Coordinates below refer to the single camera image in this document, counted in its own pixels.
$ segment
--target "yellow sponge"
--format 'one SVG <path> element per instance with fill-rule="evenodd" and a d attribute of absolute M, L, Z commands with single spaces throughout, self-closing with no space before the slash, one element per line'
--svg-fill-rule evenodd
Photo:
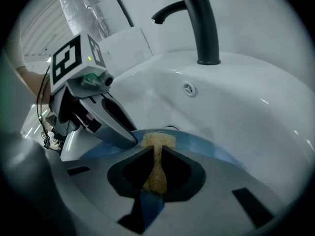
<path fill-rule="evenodd" d="M 141 147 L 154 146 L 154 166 L 144 183 L 143 188 L 147 191 L 164 194 L 167 191 L 167 181 L 162 169 L 162 146 L 175 147 L 176 139 L 174 136 L 161 133 L 150 132 L 143 136 Z"/>

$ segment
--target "person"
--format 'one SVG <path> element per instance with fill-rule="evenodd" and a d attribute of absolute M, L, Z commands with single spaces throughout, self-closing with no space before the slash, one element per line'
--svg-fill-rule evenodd
<path fill-rule="evenodd" d="M 23 55 L 23 48 L 22 48 L 22 41 L 21 41 L 21 22 L 20 19 L 16 21 L 16 24 L 12 28 L 10 35 L 8 36 L 3 51 L 6 53 L 7 58 L 9 59 L 12 67 L 16 69 L 16 72 L 20 79 L 26 84 L 30 91 L 35 95 L 37 98 L 40 85 L 44 79 L 44 74 L 38 74 L 35 72 L 30 72 L 27 70 L 25 62 L 24 62 L 24 55 Z M 49 103 L 50 97 L 50 84 L 45 87 L 45 91 L 43 92 L 43 104 Z"/>

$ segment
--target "white sink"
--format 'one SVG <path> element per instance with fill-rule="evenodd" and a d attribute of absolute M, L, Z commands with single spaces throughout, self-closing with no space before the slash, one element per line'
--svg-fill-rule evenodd
<path fill-rule="evenodd" d="M 206 138 L 289 203 L 315 159 L 315 95 L 266 62 L 220 58 L 220 65 L 203 66 L 195 52 L 155 56 L 117 77 L 110 92 L 138 129 L 173 125 Z M 184 82 L 195 86 L 195 97 Z"/>

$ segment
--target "blue object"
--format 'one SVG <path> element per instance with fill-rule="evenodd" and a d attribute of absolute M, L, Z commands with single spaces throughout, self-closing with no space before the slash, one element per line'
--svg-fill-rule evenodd
<path fill-rule="evenodd" d="M 176 138 L 175 149 L 178 149 L 180 151 L 190 151 L 198 154 L 203 154 L 225 162 L 232 163 L 242 169 L 245 169 L 245 167 L 239 161 L 237 161 L 223 148 L 211 143 L 208 140 L 178 130 L 146 129 L 133 131 L 132 133 L 139 141 L 139 144 L 136 147 L 140 146 L 142 138 L 146 132 L 163 132 L 166 134 L 170 134 Z M 102 142 L 99 145 L 95 146 L 93 149 L 89 150 L 84 155 L 82 155 L 80 157 L 80 160 L 97 157 L 107 157 L 118 153 L 124 153 L 125 151 L 128 151 L 128 149 L 114 147 L 108 143 Z"/>

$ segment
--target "sink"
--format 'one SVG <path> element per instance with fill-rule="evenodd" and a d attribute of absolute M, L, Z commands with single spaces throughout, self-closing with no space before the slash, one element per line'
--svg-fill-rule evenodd
<path fill-rule="evenodd" d="M 172 125 L 206 139 L 289 204 L 315 160 L 314 93 L 258 59 L 221 52 L 221 64 L 203 66 L 196 57 L 196 51 L 154 56 L 115 78 L 110 93 L 138 129 Z M 69 135 L 63 160 L 100 143 L 91 135 L 83 142 L 84 132 Z"/>

